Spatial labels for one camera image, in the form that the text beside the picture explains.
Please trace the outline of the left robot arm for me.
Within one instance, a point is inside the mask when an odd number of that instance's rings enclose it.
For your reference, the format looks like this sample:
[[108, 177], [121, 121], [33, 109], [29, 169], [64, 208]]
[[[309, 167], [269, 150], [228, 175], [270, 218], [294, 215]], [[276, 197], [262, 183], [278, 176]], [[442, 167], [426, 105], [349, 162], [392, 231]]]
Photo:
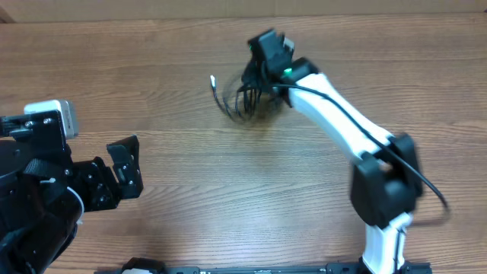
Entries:
[[58, 110], [1, 118], [1, 271], [42, 273], [86, 212], [116, 209], [143, 190], [139, 141], [107, 145], [113, 160], [74, 162]]

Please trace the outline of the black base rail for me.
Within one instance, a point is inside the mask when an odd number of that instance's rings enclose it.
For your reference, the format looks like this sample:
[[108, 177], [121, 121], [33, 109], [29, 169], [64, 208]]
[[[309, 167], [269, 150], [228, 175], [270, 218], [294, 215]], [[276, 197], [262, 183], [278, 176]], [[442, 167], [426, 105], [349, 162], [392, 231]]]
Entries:
[[327, 263], [324, 266], [267, 266], [199, 268], [196, 266], [169, 267], [163, 262], [133, 257], [119, 269], [97, 270], [95, 274], [160, 273], [160, 274], [359, 274], [369, 273], [361, 262]]

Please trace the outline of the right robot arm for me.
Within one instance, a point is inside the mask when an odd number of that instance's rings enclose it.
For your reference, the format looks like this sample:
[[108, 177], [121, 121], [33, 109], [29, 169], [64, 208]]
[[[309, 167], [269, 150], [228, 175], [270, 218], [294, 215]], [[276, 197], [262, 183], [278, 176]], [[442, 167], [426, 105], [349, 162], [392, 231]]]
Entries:
[[270, 29], [249, 39], [251, 59], [242, 81], [280, 97], [314, 121], [352, 166], [350, 200], [365, 223], [365, 248], [355, 265], [333, 265], [330, 273], [429, 273], [428, 264], [404, 257], [406, 231], [423, 194], [415, 144], [395, 136], [356, 110], [309, 59], [295, 59], [294, 44]]

